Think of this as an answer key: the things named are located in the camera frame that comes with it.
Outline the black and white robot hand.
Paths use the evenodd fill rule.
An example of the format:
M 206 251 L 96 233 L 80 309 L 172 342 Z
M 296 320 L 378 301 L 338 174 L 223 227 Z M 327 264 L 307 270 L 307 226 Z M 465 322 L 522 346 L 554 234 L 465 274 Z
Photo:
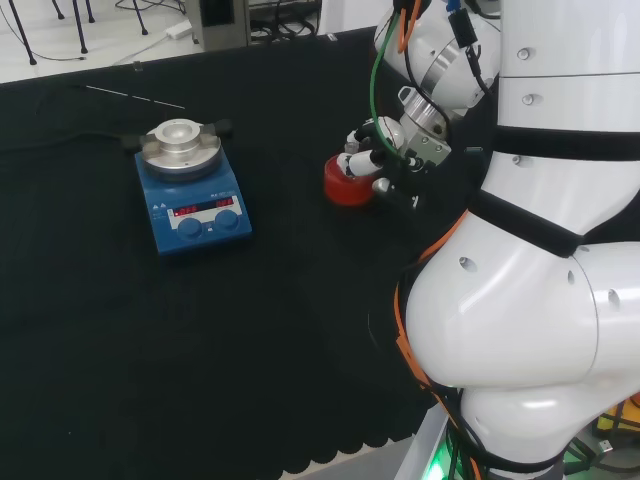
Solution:
M 325 166 L 324 188 L 331 201 L 341 206 L 364 206 L 379 197 L 415 211 L 427 170 L 425 161 L 407 147 L 400 123 L 379 116 L 347 135 L 343 151 Z

